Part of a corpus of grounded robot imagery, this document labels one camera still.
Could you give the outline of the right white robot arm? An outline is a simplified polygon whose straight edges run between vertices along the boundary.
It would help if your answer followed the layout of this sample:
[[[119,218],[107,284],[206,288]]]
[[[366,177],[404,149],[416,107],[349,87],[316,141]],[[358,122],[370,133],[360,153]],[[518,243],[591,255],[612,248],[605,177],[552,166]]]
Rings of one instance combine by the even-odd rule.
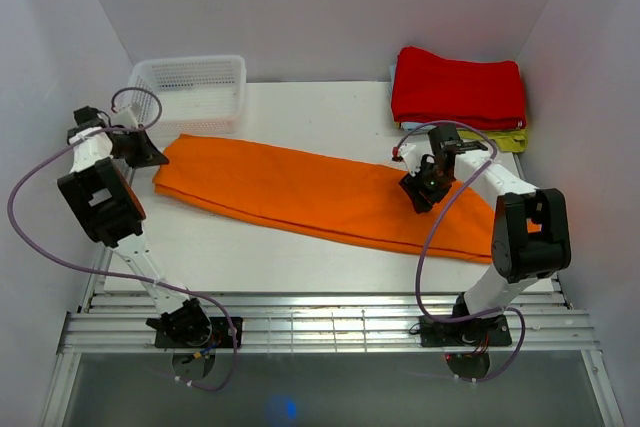
[[[392,158],[405,165],[400,186],[417,213],[444,206],[424,243],[423,264],[446,214],[468,190],[494,211],[491,265],[459,295],[448,316],[424,311],[419,334],[424,346],[466,346],[491,342],[509,333],[505,311],[528,287],[566,269],[571,262],[566,200],[555,188],[542,189],[497,163],[498,147],[485,134],[475,140],[459,135],[461,123],[435,121],[418,125],[431,151],[422,153],[402,138]]]

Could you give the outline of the orange trousers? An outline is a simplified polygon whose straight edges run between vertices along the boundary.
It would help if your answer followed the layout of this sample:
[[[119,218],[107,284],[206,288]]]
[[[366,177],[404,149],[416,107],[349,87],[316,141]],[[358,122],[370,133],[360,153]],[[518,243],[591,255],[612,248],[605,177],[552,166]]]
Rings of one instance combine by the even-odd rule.
[[[442,207],[413,210],[400,170],[267,144],[182,135],[164,151],[156,193],[208,212],[297,234],[401,254],[421,252]],[[468,190],[428,254],[488,264],[494,212]]]

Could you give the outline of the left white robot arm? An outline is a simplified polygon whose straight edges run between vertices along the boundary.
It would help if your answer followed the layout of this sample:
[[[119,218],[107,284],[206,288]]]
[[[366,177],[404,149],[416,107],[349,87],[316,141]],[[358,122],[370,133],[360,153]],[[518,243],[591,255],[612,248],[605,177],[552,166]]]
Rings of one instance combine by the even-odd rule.
[[[101,112],[83,107],[74,112],[76,126],[67,133],[73,147],[70,173],[57,186],[87,236],[122,259],[143,286],[158,313],[147,325],[172,341],[199,347],[212,334],[212,323],[198,299],[168,287],[143,230],[146,213],[116,162],[132,169],[169,163],[144,132],[105,132]]]

